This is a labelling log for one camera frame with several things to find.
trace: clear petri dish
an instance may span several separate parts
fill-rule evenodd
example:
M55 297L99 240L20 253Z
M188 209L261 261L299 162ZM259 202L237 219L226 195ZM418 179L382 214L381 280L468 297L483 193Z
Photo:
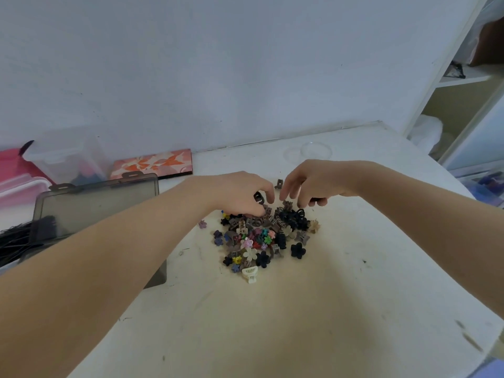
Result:
M301 146L301 157L303 159L331 159L333 151L328 145L321 142L308 142Z

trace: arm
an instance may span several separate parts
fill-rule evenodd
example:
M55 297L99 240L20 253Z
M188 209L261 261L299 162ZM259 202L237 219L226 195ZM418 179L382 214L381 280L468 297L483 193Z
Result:
M504 211L373 162L308 160L280 200L359 196L404 231L454 280L504 318Z
M194 176L30 258L0 277L0 376L66 377L142 291L173 248L215 209L262 216L246 172Z

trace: shelving unit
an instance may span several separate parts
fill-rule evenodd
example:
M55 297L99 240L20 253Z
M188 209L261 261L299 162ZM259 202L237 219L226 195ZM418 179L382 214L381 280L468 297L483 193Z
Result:
M439 81L437 88L443 88L446 86L456 86L465 85L467 83L484 82L488 81L494 76L504 75L504 66L499 65L482 65L477 67L463 66L464 79L453 78L453 77L443 77Z

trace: plastic bag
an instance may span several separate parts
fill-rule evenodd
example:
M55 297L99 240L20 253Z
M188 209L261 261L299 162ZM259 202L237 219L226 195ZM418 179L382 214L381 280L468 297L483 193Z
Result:
M470 64L479 44L479 36L483 27L493 21L504 17L504 0L488 0L483 6L480 14L474 21L469 33L460 45L453 61L463 64Z
M408 134L408 139L417 146L421 152L429 154L441 138L443 123L439 118L420 115L415 125Z

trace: pink container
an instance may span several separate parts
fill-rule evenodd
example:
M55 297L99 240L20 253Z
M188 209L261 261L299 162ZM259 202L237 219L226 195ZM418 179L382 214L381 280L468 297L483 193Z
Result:
M22 174L0 183L0 209L21 204L33 204L37 196L48 191L51 182L41 176Z

